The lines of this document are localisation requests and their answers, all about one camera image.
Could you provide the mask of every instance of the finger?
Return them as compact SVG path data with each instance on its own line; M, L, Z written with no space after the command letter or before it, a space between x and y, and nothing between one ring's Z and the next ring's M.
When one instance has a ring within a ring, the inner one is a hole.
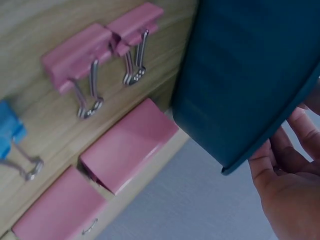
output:
M287 120L303 149L314 161L320 160L320 132L306 112L296 108Z
M320 115L320 79L318 79L313 91L303 103L314 113Z
M267 186L277 177L270 159L270 142L258 149L249 159L253 184L260 196L267 191Z
M305 105L304 103L300 103L298 105L298 108L304 109L304 110L308 110L309 108L307 107L307 105Z
M282 127L270 138L270 142L273 154L281 170L287 173L297 173L309 164L308 160L294 149Z

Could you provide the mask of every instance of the binder clip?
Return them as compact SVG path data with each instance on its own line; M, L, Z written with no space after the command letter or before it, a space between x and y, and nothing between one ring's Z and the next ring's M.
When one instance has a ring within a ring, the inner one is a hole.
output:
M156 20L163 13L162 8L146 2L106 26L113 33L111 42L113 52L125 60L126 74L123 79L125 85L135 84L146 73L144 66L146 41L150 34L158 30ZM135 74L130 52L130 48L134 46L137 46L135 66L138 68Z
M6 101L0 101L0 112L0 165L5 165L19 171L26 181L35 179L42 170L44 161L40 157L28 156L19 146L21 140L27 135L27 131ZM31 171L26 172L20 165L7 160L11 146L15 146L25 159L35 165Z
M112 56L112 33L98 23L77 33L42 57L44 69L60 94L74 89L79 101L78 117L87 119L102 106L104 99L98 95L98 66ZM95 99L87 109L86 97L77 81L89 75L90 95Z

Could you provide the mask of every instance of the wooden board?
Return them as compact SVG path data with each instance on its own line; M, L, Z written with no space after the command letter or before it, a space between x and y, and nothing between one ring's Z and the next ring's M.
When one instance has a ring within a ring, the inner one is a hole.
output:
M77 118L73 92L60 96L44 74L40 57L73 34L97 22L106 25L143 0L2 0L0 2L0 99L6 99L24 122L28 136L21 146L45 161L41 174L24 182L0 166L0 236L30 207L79 154L147 96L164 110L170 103L179 65L196 10L196 0L153 0L164 8L160 30L148 38L147 73L125 87L123 59L99 68L98 91L105 104L87 120ZM80 86L86 93L88 81ZM16 151L10 156L27 170Z

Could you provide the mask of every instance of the pink binder clip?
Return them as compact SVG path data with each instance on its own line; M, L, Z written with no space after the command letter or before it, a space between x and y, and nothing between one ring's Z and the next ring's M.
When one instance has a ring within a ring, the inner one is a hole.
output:
M78 116L86 119L102 106L104 99L98 96L98 65L112 56L112 33L98 23L77 33L42 57L42 64L55 89L65 94L74 88L80 108ZM87 110L87 101L77 81L89 75L90 94L95 104Z
M123 80L125 85L135 84L146 73L143 62L147 37L158 30L156 20L163 13L162 8L146 2L106 26L113 32L111 42L113 52L125 59L126 75ZM133 46L137 46L135 65L138 71L135 75L130 52L130 47Z

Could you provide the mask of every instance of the hand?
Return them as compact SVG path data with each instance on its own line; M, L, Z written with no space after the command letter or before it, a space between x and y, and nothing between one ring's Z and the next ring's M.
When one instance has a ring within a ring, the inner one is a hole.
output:
M279 240L320 240L320 132L301 108L287 121L313 162L279 128L249 160L253 183Z

